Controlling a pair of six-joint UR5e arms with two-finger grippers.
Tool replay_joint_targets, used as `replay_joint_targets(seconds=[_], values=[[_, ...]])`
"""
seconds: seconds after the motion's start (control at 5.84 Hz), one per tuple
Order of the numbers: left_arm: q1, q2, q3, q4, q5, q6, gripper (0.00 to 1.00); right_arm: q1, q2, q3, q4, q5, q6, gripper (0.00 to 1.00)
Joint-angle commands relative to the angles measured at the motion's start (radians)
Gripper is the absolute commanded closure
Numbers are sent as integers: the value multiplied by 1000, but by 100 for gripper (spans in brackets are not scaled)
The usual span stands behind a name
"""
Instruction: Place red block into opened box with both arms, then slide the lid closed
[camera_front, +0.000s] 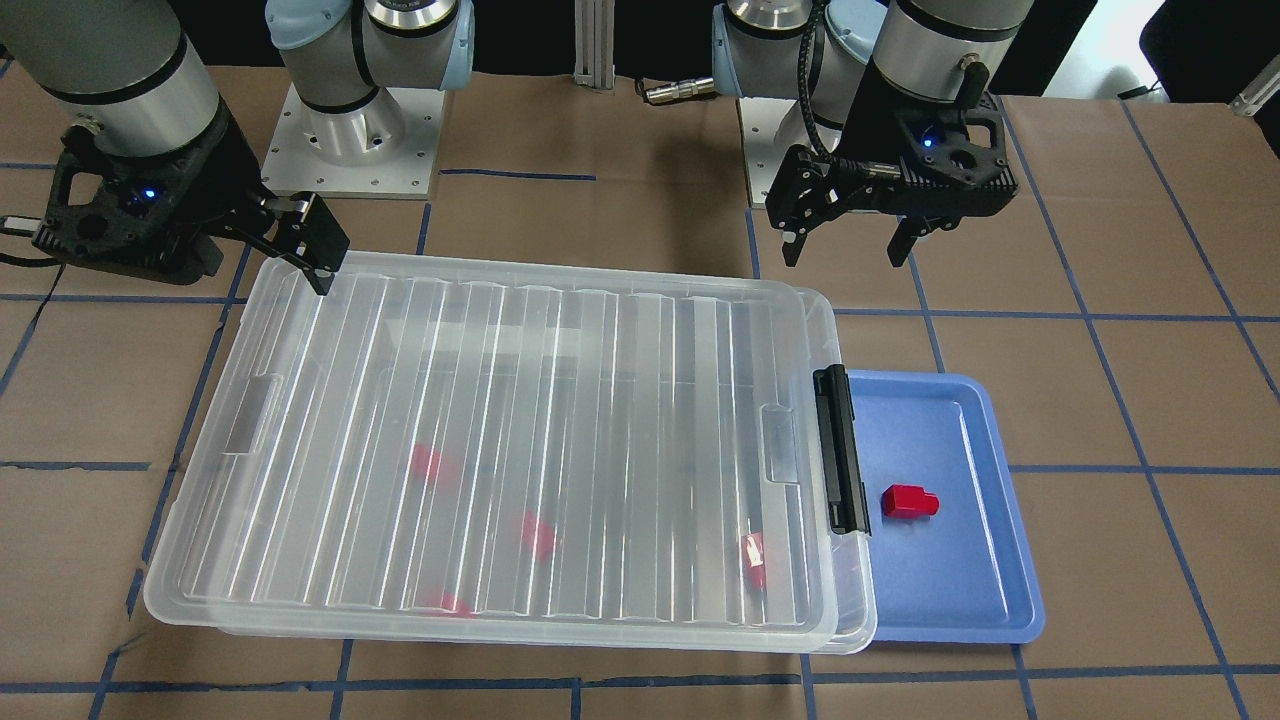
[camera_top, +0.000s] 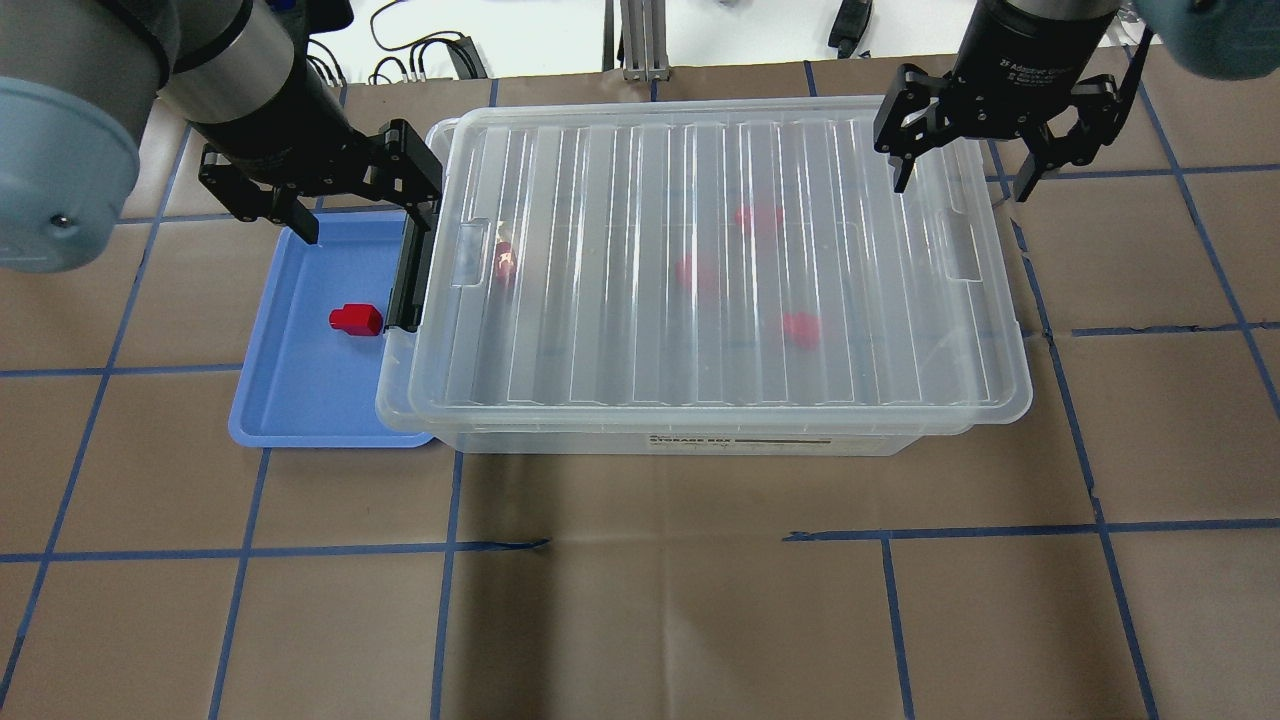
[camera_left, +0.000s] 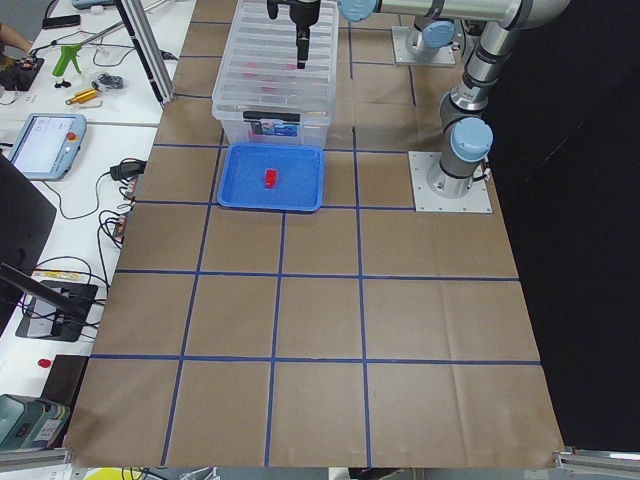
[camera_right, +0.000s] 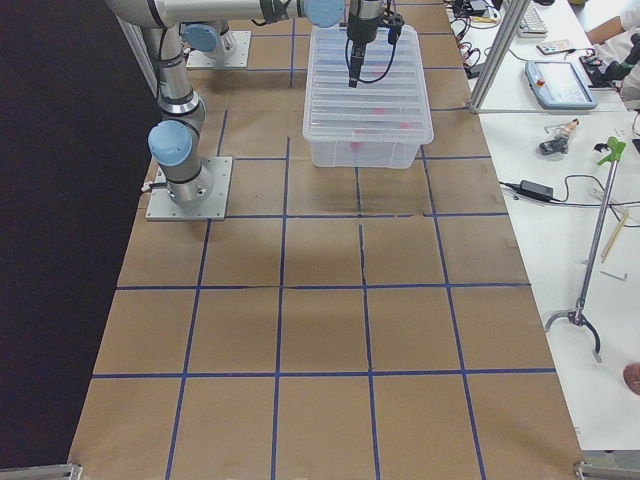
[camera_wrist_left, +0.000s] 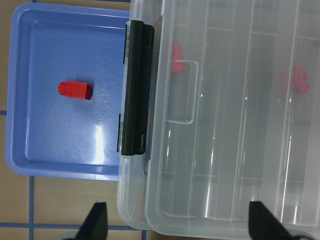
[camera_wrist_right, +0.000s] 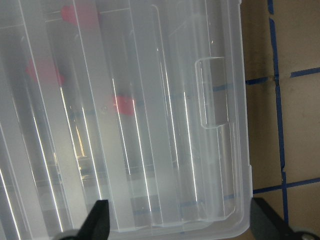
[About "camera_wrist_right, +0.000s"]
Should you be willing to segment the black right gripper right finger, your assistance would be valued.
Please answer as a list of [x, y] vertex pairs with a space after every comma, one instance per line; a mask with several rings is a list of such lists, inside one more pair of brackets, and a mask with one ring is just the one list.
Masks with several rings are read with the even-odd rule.
[[256, 240], [318, 240], [310, 231], [294, 231], [275, 210], [260, 197], [250, 202], [250, 230]]

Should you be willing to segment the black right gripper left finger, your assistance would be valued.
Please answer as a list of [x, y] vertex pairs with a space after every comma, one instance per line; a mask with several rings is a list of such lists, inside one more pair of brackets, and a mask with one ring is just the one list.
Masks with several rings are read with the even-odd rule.
[[107, 240], [110, 235], [109, 201], [97, 200], [79, 229], [58, 233], [56, 240]]

